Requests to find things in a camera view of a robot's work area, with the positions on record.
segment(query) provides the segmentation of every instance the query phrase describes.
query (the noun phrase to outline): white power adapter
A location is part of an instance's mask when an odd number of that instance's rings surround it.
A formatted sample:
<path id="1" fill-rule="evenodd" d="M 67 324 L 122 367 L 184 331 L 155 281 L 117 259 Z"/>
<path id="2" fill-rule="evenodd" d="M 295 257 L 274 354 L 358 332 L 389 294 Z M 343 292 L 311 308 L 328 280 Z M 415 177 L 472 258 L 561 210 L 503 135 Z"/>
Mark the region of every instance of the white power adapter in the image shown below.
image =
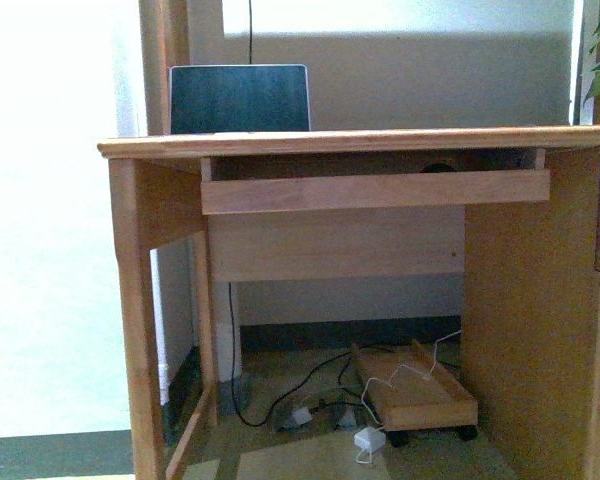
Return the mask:
<path id="1" fill-rule="evenodd" d="M 382 448 L 386 442 L 387 436 L 384 432 L 373 427 L 364 428 L 353 437 L 353 443 L 361 450 L 369 452 L 369 454 Z"/>

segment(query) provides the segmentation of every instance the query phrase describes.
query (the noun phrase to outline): white cable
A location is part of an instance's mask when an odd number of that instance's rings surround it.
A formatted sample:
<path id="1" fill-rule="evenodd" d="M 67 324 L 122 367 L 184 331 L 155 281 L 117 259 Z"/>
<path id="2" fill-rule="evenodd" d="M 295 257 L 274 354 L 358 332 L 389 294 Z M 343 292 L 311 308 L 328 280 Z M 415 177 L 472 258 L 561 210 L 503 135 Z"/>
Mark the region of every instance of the white cable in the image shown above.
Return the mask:
<path id="1" fill-rule="evenodd" d="M 362 405 L 364 405 L 364 407 L 367 409 L 367 411 L 371 415 L 371 418 L 373 418 L 373 421 L 376 422 L 376 424 L 382 426 L 382 422 L 380 420 L 378 420 L 378 418 L 373 413 L 373 410 L 371 410 L 371 407 L 369 407 L 369 405 L 367 405 L 367 402 L 364 401 L 364 396 L 366 395 L 367 390 L 369 389 L 369 384 L 371 383 L 371 380 L 375 380 L 377 382 L 384 383 L 385 385 L 387 385 L 390 388 L 395 388 L 392 383 L 393 377 L 396 376 L 396 374 L 400 371 L 401 368 L 406 368 L 407 370 L 417 373 L 424 380 L 431 380 L 431 375 L 433 374 L 433 371 L 435 370 L 435 368 L 438 366 L 438 343 L 443 342 L 453 336 L 459 335 L 460 333 L 462 333 L 462 329 L 458 330 L 457 332 L 450 333 L 449 335 L 445 335 L 444 337 L 441 337 L 435 341 L 435 344 L 433 345 L 433 365 L 431 366 L 431 370 L 429 370 L 428 373 L 422 372 L 422 371 L 418 370 L 417 368 L 412 367 L 411 365 L 407 365 L 406 363 L 401 363 L 396 367 L 396 369 L 393 371 L 393 373 L 391 374 L 391 376 L 389 377 L 388 380 L 383 380 L 378 377 L 370 377 L 369 380 L 367 380 L 367 384 L 364 387 L 364 391 L 362 392 L 360 401 L 362 402 Z"/>
<path id="2" fill-rule="evenodd" d="M 369 460 L 360 460 L 360 456 L 367 452 L 369 454 Z M 356 455 L 356 463 L 359 463 L 360 465 L 370 465 L 373 463 L 373 452 L 371 451 L 370 448 L 363 448 L 362 450 L 360 450 L 360 452 L 358 453 L 358 455 Z"/>
<path id="3" fill-rule="evenodd" d="M 433 345 L 433 365 L 431 367 L 431 370 L 429 370 L 429 374 L 428 374 L 429 378 L 431 378 L 431 374 L 433 373 L 436 366 L 438 365 L 438 343 L 443 342 L 443 341 L 447 340 L 448 338 L 455 337 L 456 335 L 460 335 L 461 333 L 462 333 L 462 329 L 458 330 L 457 332 L 450 333 L 449 335 L 445 335 L 444 337 L 436 340 L 436 343 Z"/>

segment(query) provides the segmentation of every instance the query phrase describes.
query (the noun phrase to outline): wooden desk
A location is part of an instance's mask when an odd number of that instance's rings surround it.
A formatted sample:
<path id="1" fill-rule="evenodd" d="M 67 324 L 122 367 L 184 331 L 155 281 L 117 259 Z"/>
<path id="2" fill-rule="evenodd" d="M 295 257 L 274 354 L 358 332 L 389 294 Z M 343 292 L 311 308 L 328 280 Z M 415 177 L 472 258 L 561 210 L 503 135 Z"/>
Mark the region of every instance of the wooden desk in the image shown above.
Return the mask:
<path id="1" fill-rule="evenodd" d="M 443 205 L 466 205 L 463 375 L 481 427 L 523 479 L 600 479 L 600 126 L 191 135 L 99 149 L 139 480 L 179 478 L 217 422 L 211 282 L 459 271 L 462 243 L 401 220 Z M 436 162 L 458 172 L 417 173 Z M 204 391 L 167 465 L 149 250 L 187 235 Z M 405 235 L 430 254 L 414 255 Z"/>

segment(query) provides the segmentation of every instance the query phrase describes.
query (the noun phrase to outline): laptop lid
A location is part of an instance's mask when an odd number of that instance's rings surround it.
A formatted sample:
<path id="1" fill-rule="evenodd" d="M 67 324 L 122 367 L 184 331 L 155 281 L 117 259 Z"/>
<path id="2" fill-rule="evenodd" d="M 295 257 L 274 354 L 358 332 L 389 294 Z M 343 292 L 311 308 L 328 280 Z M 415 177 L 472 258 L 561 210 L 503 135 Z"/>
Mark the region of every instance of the laptop lid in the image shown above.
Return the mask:
<path id="1" fill-rule="evenodd" d="M 304 65 L 173 67 L 171 133 L 308 131 Z"/>

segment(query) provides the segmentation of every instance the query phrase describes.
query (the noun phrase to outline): desk top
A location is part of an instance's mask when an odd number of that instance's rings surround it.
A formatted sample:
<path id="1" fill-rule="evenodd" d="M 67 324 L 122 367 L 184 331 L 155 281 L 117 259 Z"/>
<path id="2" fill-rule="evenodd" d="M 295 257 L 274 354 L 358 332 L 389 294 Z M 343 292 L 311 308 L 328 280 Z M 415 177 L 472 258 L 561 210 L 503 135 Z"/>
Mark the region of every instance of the desk top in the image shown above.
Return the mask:
<path id="1" fill-rule="evenodd" d="M 116 138 L 98 144 L 109 159 L 186 159 L 329 152 L 600 145 L 600 125 L 429 130 L 216 133 Z"/>

